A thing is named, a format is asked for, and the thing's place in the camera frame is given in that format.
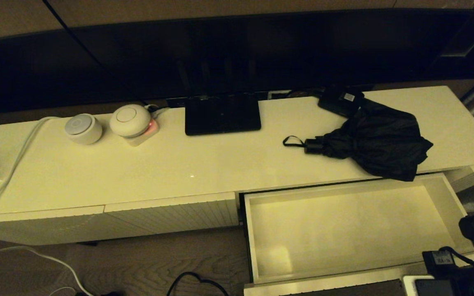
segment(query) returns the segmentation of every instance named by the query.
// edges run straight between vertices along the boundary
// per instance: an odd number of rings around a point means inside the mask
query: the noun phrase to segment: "sticker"
[[[348,101],[351,101],[353,102],[354,101],[354,98],[355,96],[349,94],[348,92],[345,92],[344,96],[343,96],[344,99],[348,100]]]
[[[433,252],[432,254],[436,265],[455,264],[453,256],[449,252]]]

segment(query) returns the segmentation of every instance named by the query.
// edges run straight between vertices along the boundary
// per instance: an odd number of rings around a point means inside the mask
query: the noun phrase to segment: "open drawer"
[[[449,245],[474,251],[443,174],[244,195],[254,284],[422,262]]]

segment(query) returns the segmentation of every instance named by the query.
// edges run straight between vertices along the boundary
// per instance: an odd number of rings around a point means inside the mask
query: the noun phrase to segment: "wooden floor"
[[[0,242],[0,247],[7,245]],[[184,271],[220,283],[232,296],[242,295],[249,282],[246,243],[238,227],[107,240],[97,247],[60,244],[37,249],[70,264],[95,295],[122,291],[126,296],[165,296]],[[0,253],[0,296],[47,296],[65,285],[77,287],[60,264],[27,251]],[[221,294],[192,277],[184,277],[176,291],[181,296]],[[69,295],[68,289],[55,294]]]

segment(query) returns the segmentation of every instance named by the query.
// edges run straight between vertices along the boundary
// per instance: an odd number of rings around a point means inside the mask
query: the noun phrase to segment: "black charger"
[[[354,88],[330,86],[325,88],[319,98],[318,106],[335,114],[350,118],[361,105],[365,95]]]

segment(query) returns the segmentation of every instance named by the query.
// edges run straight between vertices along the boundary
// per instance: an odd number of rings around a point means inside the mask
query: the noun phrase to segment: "black umbrella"
[[[305,153],[345,159],[351,157],[374,176],[414,180],[418,164],[433,144],[422,136],[414,115],[364,99],[358,111],[339,129],[307,139]]]

